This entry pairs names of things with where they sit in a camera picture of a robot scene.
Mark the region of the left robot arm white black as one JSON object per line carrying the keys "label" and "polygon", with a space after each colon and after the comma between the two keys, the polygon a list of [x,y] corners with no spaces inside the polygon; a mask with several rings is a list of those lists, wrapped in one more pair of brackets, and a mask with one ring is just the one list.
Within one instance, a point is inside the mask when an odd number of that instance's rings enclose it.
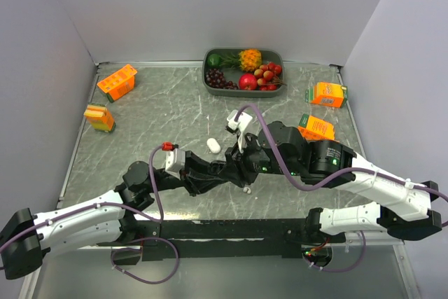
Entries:
{"label": "left robot arm white black", "polygon": [[121,184],[92,200],[38,214],[21,209],[1,231],[1,270],[8,280],[19,279],[39,269],[46,256],[109,242],[131,244],[139,234],[135,215],[152,204],[161,207],[161,191],[185,188],[192,196],[204,194],[229,181],[226,168],[224,161],[207,162],[174,149],[162,169],[133,162]]}

